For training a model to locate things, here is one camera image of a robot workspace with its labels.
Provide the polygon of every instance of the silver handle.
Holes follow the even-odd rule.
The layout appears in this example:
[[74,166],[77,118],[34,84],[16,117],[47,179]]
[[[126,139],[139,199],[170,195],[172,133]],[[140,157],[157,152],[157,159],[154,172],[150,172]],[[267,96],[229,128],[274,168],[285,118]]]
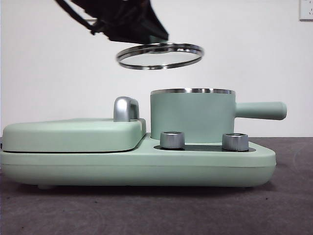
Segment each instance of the silver handle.
[[138,101],[126,96],[116,98],[113,121],[131,121],[131,119],[139,119]]

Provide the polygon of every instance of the gray table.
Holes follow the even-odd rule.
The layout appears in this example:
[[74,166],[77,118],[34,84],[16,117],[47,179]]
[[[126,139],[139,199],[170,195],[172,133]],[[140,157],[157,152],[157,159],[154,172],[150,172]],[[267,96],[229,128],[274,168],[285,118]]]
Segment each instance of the gray table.
[[1,176],[1,235],[313,234],[313,138],[251,138],[277,153],[255,188],[57,187]]

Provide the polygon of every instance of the mint green appliance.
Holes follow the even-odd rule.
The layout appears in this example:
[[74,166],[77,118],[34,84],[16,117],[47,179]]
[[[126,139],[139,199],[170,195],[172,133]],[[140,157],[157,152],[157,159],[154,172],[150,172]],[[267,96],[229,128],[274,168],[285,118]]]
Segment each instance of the mint green appliance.
[[[214,89],[201,91],[214,94]],[[174,116],[164,120],[170,125],[162,129],[157,120],[162,117],[155,114],[159,101],[153,98],[153,136],[146,133],[146,122],[139,117],[138,102],[129,97],[116,99],[113,118],[8,125],[3,131],[1,170],[16,182],[39,188],[57,185],[252,187],[264,184],[275,170],[275,153],[248,142],[247,135],[225,135],[224,131],[233,130],[237,113],[251,118],[282,119],[286,116],[286,107],[275,103],[238,108],[233,94],[222,95],[230,100],[228,109],[232,110],[232,116],[223,120],[227,129],[221,127],[209,135],[212,141],[206,139],[206,126],[203,132],[198,130],[196,138],[188,127],[194,126],[194,122],[179,122],[181,126],[173,126]],[[186,99],[182,100],[188,101],[189,96],[184,97]],[[212,126],[202,114],[193,118],[205,118],[207,125]]]
[[224,89],[165,89],[151,92],[151,136],[176,130],[187,142],[221,142],[234,132],[234,119],[282,120],[287,108],[282,102],[237,103],[235,92]]

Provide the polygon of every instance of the appliance base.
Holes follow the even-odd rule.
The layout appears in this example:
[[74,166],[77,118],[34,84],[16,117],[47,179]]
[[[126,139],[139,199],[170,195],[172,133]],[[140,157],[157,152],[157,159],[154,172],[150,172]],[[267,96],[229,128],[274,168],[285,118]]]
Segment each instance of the appliance base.
[[[136,148],[107,153],[1,152],[1,170],[10,179],[40,188],[77,186],[253,187],[266,183],[275,152],[249,142],[252,152],[156,149],[147,134]],[[209,143],[204,145],[221,145]]]

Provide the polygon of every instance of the stainless steel rim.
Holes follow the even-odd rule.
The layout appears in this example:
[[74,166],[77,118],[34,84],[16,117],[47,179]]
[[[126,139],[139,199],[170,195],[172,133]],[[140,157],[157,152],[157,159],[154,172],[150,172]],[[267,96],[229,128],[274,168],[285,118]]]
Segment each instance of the stainless steel rim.
[[[168,64],[168,65],[151,65],[151,66],[142,66],[142,65],[131,65],[125,64],[122,62],[123,59],[126,59],[131,56],[147,54],[147,53],[161,53],[161,52],[186,52],[196,54],[199,57],[193,60],[188,60],[184,62]],[[154,44],[146,44],[136,47],[131,47],[125,50],[120,51],[116,55],[116,60],[118,63],[128,69],[134,70],[163,70],[163,69],[171,69],[178,68],[182,66],[187,66],[194,64],[201,60],[204,56],[204,50],[200,46],[186,43],[154,43]]]
[[214,89],[214,88],[176,88],[152,91],[151,94],[164,93],[219,93],[219,94],[235,94],[232,90]]

